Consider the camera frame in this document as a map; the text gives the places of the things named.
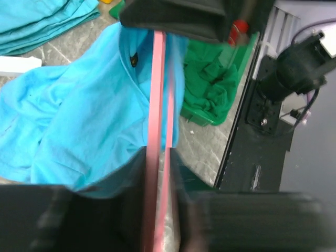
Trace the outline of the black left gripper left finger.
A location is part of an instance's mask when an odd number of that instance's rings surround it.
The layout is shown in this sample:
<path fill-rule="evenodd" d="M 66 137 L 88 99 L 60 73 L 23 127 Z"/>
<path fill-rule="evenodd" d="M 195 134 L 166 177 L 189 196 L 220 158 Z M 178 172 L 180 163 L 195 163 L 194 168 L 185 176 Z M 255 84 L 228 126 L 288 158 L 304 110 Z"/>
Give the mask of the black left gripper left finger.
<path fill-rule="evenodd" d="M 140 251 L 146 149 L 73 192 L 1 186 L 1 251 Z"/>

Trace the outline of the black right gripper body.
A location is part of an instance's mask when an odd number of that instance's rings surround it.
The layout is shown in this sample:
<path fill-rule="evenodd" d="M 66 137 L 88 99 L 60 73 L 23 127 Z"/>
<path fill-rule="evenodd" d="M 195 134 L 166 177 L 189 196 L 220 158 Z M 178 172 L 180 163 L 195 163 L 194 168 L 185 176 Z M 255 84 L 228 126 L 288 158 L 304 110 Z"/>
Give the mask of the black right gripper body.
<path fill-rule="evenodd" d="M 233 45 L 241 34 L 262 31 L 274 1 L 126 1 L 125 27 L 152 29 L 207 43 Z"/>

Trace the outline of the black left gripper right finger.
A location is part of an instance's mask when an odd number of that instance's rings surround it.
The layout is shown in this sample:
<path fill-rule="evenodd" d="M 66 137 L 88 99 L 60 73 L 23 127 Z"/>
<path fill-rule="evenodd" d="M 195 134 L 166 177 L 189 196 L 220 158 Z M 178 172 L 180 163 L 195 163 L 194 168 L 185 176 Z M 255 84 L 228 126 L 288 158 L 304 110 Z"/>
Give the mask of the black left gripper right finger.
<path fill-rule="evenodd" d="M 324 251 L 335 226 L 316 199 L 301 193 L 225 193 L 207 184 L 170 150 L 180 251 Z"/>

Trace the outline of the pink plastic hanger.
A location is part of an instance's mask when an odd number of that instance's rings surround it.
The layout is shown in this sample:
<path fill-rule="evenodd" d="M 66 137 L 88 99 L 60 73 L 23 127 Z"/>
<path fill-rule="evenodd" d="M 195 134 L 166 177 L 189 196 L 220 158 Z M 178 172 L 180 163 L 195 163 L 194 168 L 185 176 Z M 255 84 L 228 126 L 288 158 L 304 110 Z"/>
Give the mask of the pink plastic hanger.
<path fill-rule="evenodd" d="M 166 35 L 154 32 L 152 78 L 149 108 L 148 144 L 144 183 L 142 251 L 162 251 L 164 219 L 169 199 L 170 148 L 174 127 L 174 74 L 171 73 L 167 102 L 166 143 L 159 209 L 156 208 L 161 150 L 162 100 L 164 89 Z"/>

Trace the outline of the light blue t shirt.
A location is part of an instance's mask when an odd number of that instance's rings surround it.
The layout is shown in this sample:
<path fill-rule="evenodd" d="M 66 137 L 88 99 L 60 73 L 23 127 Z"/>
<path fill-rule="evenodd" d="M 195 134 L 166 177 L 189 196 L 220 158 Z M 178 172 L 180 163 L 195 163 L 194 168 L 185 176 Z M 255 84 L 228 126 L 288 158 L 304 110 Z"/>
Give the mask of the light blue t shirt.
<path fill-rule="evenodd" d="M 107 27 L 67 66 L 1 89 L 1 177 L 84 189 L 148 142 L 153 31 Z"/>

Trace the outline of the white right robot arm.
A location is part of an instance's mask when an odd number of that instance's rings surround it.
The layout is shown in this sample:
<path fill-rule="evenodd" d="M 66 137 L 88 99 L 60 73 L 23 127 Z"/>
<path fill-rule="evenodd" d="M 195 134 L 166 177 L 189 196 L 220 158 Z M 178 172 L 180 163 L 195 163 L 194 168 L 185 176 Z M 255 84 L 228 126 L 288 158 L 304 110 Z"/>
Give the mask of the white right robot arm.
<path fill-rule="evenodd" d="M 261 31 L 273 1 L 126 1 L 119 13 L 125 27 L 158 30 L 208 42 L 233 38 L 238 23 L 248 31 Z M 295 92 L 306 94 L 324 85 L 324 76 L 335 69 L 335 34 L 323 31 L 300 43 L 293 38 L 275 60 L 274 69 L 259 84 L 262 96 L 283 101 Z"/>

